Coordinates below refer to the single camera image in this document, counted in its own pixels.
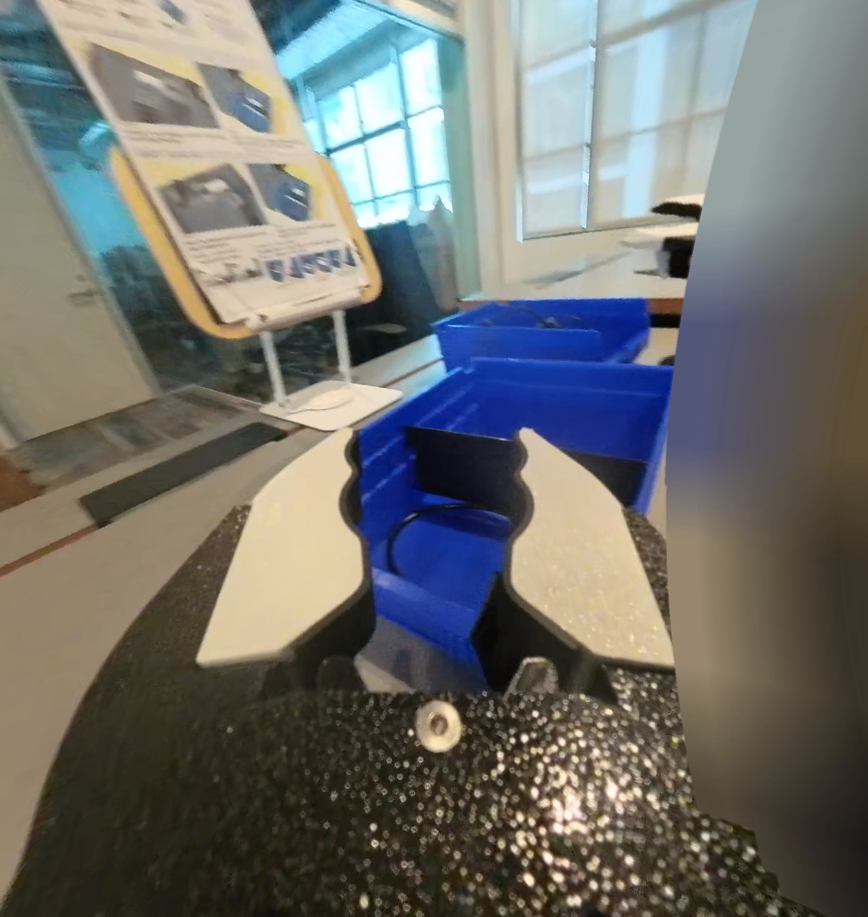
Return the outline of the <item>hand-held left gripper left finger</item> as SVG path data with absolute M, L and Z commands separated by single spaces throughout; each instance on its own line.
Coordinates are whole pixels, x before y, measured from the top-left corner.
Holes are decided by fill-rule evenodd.
M 337 430 L 253 498 L 211 619 L 202 669 L 265 661 L 313 636 L 366 584 L 367 562 L 347 496 L 358 440 Z

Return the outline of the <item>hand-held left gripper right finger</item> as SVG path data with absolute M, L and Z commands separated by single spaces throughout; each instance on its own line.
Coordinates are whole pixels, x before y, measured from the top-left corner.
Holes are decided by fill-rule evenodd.
M 512 444 L 512 530 L 474 625 L 489 689 L 510 689 L 531 659 L 550 664 L 560 690 L 597 690 L 605 667 L 674 674 L 622 504 L 535 430 L 522 429 Z

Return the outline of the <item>blue plastic bin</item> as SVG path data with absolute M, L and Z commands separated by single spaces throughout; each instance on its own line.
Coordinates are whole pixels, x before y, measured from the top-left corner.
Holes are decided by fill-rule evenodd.
M 474 625 L 512 530 L 510 517 L 421 490 L 405 428 L 514 440 L 530 428 L 560 450 L 646 461 L 659 469 L 672 371 L 563 361 L 474 360 L 360 431 L 361 531 L 369 544 L 378 619 L 487 685 Z M 644 521 L 654 484 L 637 510 Z
M 475 359 L 630 363 L 646 348 L 641 298 L 474 303 L 432 325 L 448 370 Z

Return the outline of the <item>black desk mat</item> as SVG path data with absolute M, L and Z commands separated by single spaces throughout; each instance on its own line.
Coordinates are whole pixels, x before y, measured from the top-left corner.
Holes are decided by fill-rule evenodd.
M 147 502 L 287 436 L 287 431 L 267 423 L 249 423 L 93 490 L 83 495 L 79 503 L 96 527 L 104 527 Z

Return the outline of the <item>black bin divider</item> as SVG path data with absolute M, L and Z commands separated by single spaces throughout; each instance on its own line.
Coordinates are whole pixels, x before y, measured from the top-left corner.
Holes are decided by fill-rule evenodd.
M 521 508 L 513 483 L 522 463 L 515 442 L 481 434 L 429 427 L 405 428 L 413 452 L 418 487 L 430 494 L 471 505 L 507 518 Z M 638 508 L 646 483 L 655 472 L 646 461 L 562 448 L 561 452 L 595 475 L 624 506 Z

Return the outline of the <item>background desk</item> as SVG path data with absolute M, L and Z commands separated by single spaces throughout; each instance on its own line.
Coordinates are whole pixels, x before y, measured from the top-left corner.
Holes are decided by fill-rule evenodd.
M 654 251 L 618 245 L 523 279 L 486 282 L 458 307 L 464 312 L 489 302 L 642 299 L 652 315 L 680 315 L 687 284 L 665 274 Z

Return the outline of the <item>black office chair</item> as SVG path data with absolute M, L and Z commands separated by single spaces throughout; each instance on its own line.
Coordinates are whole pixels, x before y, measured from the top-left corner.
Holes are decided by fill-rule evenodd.
M 451 245 L 425 225 L 405 221 L 366 232 L 382 279 L 378 298 L 358 316 L 358 338 L 373 360 L 427 338 L 433 325 L 458 311 Z

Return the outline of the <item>white door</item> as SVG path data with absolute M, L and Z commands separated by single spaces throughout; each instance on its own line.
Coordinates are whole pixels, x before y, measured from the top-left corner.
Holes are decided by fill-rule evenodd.
M 151 401 L 149 362 L 0 75 L 0 426 L 17 444 Z

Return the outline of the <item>printed poster sign board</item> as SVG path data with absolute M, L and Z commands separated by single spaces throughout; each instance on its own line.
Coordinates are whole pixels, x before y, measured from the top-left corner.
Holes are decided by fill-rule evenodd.
M 360 302 L 368 268 L 250 2 L 37 4 L 219 327 Z

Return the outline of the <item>paned window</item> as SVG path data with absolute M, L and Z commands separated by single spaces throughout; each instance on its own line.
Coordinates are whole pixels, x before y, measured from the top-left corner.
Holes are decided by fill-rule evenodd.
M 315 99 L 318 148 L 364 228 L 453 210 L 438 42 L 387 53 L 370 74 Z
M 755 1 L 509 2 L 523 241 L 705 192 Z

